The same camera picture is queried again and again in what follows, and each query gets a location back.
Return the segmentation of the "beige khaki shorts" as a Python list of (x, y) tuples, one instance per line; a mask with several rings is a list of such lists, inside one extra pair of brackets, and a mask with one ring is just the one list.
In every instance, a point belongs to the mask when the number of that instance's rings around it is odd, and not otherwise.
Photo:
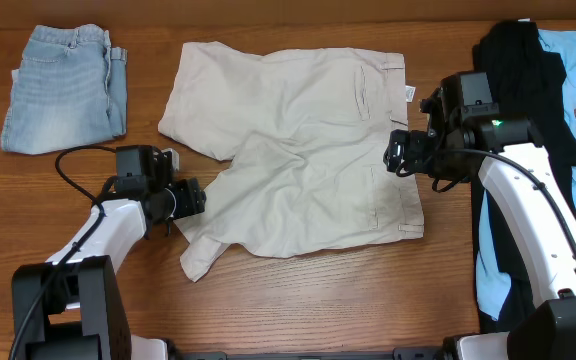
[(201, 279), (233, 244), (290, 258), (422, 237), (415, 179), (383, 162), (408, 126), (405, 67), (400, 53), (355, 48), (184, 44), (158, 129), (227, 163), (204, 212), (177, 223), (185, 275)]

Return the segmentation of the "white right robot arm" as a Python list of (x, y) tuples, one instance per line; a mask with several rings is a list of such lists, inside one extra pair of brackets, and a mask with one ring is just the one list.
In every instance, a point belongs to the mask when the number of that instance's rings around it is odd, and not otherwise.
[(576, 220), (536, 125), (503, 115), (488, 93), (438, 88), (423, 100), (424, 131), (394, 130), (384, 153), (399, 177), (426, 174), (450, 187), (477, 179), (507, 223), (535, 310), (509, 332), (446, 339), (439, 359), (576, 359)]

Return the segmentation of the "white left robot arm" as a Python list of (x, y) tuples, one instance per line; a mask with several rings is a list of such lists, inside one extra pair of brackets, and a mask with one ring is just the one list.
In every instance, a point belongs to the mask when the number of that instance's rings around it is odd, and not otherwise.
[(176, 358), (171, 341), (132, 334), (116, 273), (151, 226), (199, 214), (205, 201), (191, 178), (141, 201), (113, 197), (92, 207), (87, 222), (61, 251), (14, 272), (10, 358)]

